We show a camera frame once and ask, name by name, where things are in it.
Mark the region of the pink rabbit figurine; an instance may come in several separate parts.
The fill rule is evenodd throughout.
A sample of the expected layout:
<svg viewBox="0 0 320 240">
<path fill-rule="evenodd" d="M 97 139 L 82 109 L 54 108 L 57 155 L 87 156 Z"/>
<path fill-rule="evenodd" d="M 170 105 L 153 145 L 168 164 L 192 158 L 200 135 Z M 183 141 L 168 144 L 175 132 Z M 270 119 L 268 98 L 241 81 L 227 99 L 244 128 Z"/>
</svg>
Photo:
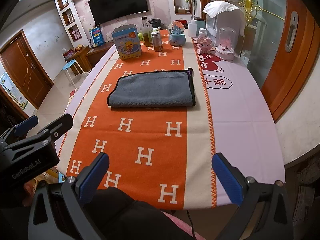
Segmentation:
<svg viewBox="0 0 320 240">
<path fill-rule="evenodd" d="M 197 47 L 200 54 L 211 54 L 212 51 L 212 40 L 209 37 L 199 37 L 197 39 Z"/>
</svg>

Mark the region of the purple grey microfiber towel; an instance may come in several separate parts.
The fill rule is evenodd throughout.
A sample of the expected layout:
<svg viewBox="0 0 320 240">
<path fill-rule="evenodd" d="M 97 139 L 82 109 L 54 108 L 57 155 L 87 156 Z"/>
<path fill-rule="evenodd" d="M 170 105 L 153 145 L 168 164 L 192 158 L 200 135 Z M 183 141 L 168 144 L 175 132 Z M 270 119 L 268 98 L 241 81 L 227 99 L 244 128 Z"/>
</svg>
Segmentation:
<svg viewBox="0 0 320 240">
<path fill-rule="evenodd" d="M 118 108 L 193 107 L 196 105 L 193 69 L 120 77 L 107 97 L 107 104 Z"/>
</svg>

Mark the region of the brown wooden door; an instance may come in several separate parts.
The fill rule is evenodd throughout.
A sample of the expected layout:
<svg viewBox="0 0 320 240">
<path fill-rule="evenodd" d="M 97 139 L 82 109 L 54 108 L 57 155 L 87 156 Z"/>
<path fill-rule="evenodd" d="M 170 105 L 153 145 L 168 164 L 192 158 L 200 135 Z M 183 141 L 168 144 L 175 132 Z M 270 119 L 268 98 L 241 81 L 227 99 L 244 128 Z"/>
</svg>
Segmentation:
<svg viewBox="0 0 320 240">
<path fill-rule="evenodd" d="M 1 47 L 1 62 L 23 96 L 39 109 L 54 83 L 34 54 L 23 30 Z"/>
</svg>

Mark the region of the blue duck picture box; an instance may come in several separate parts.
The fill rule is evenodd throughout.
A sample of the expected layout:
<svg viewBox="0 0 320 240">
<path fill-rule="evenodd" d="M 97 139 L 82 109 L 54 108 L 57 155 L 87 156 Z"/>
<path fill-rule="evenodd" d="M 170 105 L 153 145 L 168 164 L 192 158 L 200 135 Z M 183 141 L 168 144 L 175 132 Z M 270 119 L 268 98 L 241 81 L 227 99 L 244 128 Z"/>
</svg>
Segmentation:
<svg viewBox="0 0 320 240">
<path fill-rule="evenodd" d="M 121 60 L 139 57 L 142 54 L 137 28 L 134 24 L 122 25 L 114 29 L 112 38 Z"/>
</svg>

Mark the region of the blue poster board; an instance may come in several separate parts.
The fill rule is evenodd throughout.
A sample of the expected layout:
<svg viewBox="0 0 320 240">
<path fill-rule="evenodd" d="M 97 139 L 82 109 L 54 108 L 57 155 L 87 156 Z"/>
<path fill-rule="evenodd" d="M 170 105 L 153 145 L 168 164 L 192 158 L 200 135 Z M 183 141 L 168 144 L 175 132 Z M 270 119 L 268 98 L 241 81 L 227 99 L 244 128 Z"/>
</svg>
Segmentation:
<svg viewBox="0 0 320 240">
<path fill-rule="evenodd" d="M 93 47 L 99 47 L 105 44 L 103 34 L 99 26 L 89 29 Z"/>
</svg>

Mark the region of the wooden sliding door frame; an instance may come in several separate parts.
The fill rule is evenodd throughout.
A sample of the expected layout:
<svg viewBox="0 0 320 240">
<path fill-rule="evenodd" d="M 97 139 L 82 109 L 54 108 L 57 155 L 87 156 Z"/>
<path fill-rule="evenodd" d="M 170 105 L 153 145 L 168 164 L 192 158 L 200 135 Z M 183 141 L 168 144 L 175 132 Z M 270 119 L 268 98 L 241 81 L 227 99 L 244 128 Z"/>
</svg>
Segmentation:
<svg viewBox="0 0 320 240">
<path fill-rule="evenodd" d="M 319 25 L 302 0 L 286 0 L 284 29 L 276 57 L 261 88 L 274 121 L 295 100 L 316 63 Z"/>
</svg>

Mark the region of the blue snow globe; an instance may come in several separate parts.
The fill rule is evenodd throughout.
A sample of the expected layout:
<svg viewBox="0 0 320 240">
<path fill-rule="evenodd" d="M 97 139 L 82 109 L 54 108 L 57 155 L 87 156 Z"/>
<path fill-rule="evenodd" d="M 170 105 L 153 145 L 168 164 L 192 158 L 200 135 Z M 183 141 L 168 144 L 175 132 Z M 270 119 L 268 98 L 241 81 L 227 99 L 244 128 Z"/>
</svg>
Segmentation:
<svg viewBox="0 0 320 240">
<path fill-rule="evenodd" d="M 169 43 L 172 46 L 181 47 L 185 44 L 184 25 L 179 21 L 173 21 L 168 26 Z"/>
</svg>

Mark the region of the black wall television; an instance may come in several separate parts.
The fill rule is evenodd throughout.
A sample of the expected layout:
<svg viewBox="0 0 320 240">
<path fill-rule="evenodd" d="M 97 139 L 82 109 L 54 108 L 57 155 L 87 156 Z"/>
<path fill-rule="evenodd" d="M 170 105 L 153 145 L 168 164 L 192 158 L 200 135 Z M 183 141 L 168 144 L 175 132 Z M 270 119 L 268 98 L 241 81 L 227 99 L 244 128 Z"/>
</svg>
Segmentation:
<svg viewBox="0 0 320 240">
<path fill-rule="evenodd" d="M 147 0 L 90 0 L 88 5 L 96 25 L 149 10 Z"/>
</svg>

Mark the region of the small white pill bottle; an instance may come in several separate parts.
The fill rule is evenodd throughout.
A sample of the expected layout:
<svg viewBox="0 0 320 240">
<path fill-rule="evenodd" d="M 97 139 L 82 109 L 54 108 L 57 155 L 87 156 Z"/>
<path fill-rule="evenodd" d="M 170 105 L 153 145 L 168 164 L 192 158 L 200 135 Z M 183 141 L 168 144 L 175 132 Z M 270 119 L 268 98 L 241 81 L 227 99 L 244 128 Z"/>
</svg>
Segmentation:
<svg viewBox="0 0 320 240">
<path fill-rule="evenodd" d="M 207 37 L 206 28 L 200 28 L 198 33 L 198 38 L 206 38 L 206 37 Z"/>
</svg>

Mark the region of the orange H-pattern blanket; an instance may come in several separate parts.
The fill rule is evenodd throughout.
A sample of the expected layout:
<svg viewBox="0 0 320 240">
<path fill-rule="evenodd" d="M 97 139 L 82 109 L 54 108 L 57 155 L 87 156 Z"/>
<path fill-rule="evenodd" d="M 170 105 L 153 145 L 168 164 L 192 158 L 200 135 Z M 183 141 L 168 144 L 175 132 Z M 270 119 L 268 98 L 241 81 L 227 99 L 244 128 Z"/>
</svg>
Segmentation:
<svg viewBox="0 0 320 240">
<path fill-rule="evenodd" d="M 100 187 L 117 187 L 131 197 L 166 210 L 215 207 L 212 170 L 213 122 L 203 74 L 193 43 L 169 43 L 161 32 L 163 50 L 143 47 L 141 57 L 122 61 L 110 49 L 91 70 L 67 107 L 73 127 L 57 142 L 57 170 L 76 176 L 100 153 L 110 165 Z M 119 109 L 107 97 L 121 77 L 143 72 L 193 70 L 194 107 Z"/>
</svg>

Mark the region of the brown spice jar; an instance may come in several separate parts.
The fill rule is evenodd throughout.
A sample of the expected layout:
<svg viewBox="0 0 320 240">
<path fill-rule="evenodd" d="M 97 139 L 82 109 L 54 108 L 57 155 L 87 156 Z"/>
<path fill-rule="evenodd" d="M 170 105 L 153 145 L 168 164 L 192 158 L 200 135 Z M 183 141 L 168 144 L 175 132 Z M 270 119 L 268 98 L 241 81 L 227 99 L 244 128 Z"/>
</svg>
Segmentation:
<svg viewBox="0 0 320 240">
<path fill-rule="evenodd" d="M 161 33 L 159 31 L 153 31 L 151 33 L 151 38 L 152 38 L 153 50 L 157 52 L 162 51 L 163 46 L 162 46 Z"/>
</svg>

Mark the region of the pink printed tablecloth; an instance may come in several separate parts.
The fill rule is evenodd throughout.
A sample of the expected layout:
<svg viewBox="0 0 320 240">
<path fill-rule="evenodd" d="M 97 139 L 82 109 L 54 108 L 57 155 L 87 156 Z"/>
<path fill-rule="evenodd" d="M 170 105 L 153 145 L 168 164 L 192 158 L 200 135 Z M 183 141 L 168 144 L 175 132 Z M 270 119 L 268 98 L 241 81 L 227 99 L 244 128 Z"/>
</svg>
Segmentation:
<svg viewBox="0 0 320 240">
<path fill-rule="evenodd" d="M 284 161 L 276 127 L 265 99 L 239 59 L 201 55 L 193 43 L 213 122 L 214 154 L 223 153 L 243 175 L 261 183 L 284 180 Z M 230 200 L 216 179 L 218 205 Z"/>
</svg>

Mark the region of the white wall shelf unit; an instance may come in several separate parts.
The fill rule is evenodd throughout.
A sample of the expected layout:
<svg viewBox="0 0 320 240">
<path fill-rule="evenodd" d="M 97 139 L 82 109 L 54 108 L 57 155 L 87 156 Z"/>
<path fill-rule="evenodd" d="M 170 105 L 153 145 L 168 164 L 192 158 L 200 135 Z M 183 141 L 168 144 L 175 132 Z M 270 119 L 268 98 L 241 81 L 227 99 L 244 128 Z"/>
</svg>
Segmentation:
<svg viewBox="0 0 320 240">
<path fill-rule="evenodd" d="M 89 41 L 80 22 L 78 13 L 72 0 L 54 0 L 57 11 L 71 41 L 73 48 L 84 45 L 89 46 Z"/>
</svg>

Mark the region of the clear bottle yellow liquid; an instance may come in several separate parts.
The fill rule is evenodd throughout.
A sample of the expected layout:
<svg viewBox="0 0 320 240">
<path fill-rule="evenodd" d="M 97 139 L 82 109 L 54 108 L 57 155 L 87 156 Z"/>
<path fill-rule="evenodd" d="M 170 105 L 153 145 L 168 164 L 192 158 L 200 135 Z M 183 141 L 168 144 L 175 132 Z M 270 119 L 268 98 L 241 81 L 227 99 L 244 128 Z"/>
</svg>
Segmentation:
<svg viewBox="0 0 320 240">
<path fill-rule="evenodd" d="M 141 34 L 142 34 L 144 45 L 146 47 L 152 46 L 152 38 L 151 38 L 152 32 L 153 32 L 153 27 L 151 23 L 148 21 L 146 16 L 142 17 Z"/>
</svg>

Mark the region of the blue round stool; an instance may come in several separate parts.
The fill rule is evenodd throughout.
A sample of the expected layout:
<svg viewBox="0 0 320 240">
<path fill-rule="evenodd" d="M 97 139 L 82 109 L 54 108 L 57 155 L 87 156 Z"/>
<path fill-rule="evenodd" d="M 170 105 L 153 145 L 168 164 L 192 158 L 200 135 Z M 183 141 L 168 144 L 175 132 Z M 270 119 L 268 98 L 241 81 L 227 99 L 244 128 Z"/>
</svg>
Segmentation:
<svg viewBox="0 0 320 240">
<path fill-rule="evenodd" d="M 85 76 L 87 76 L 87 73 L 84 71 L 84 69 L 80 66 L 80 64 L 76 61 L 76 60 L 71 60 L 68 61 L 62 68 L 62 71 L 65 73 L 69 83 L 76 88 L 76 85 L 73 81 L 73 78 L 71 77 L 71 70 L 75 70 L 76 74 L 78 75 L 82 75 L 84 74 Z"/>
</svg>

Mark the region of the pink glass dome ornament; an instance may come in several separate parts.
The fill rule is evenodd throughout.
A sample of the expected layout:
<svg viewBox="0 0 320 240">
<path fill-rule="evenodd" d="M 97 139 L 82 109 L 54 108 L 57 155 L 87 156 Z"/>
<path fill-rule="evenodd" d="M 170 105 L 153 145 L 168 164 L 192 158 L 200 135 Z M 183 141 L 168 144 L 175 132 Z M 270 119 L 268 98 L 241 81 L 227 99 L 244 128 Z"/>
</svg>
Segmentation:
<svg viewBox="0 0 320 240">
<path fill-rule="evenodd" d="M 233 61 L 235 54 L 236 32 L 230 27 L 222 27 L 219 30 L 215 55 L 225 61 Z"/>
</svg>

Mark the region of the wooden tv cabinet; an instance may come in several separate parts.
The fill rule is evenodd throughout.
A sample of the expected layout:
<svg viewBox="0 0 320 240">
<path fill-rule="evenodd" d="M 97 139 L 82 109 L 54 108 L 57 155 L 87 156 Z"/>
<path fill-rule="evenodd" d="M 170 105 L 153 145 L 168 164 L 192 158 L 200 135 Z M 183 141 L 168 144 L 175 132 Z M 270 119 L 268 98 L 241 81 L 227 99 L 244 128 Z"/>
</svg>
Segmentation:
<svg viewBox="0 0 320 240">
<path fill-rule="evenodd" d="M 65 51 L 63 57 L 66 62 L 75 60 L 85 72 L 89 72 L 113 45 L 113 41 L 106 42 L 95 48 L 80 45 L 75 49 Z"/>
</svg>

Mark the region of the white teal canister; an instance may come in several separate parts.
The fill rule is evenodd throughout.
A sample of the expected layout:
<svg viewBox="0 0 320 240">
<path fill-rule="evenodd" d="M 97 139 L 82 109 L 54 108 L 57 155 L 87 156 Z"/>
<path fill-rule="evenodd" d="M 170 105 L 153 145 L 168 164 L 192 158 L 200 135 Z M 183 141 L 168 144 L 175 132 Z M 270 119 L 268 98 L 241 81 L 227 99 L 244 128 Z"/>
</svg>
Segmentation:
<svg viewBox="0 0 320 240">
<path fill-rule="evenodd" d="M 194 18 L 188 23 L 188 35 L 190 37 L 197 37 L 200 29 L 206 28 L 206 22 L 202 18 Z"/>
</svg>

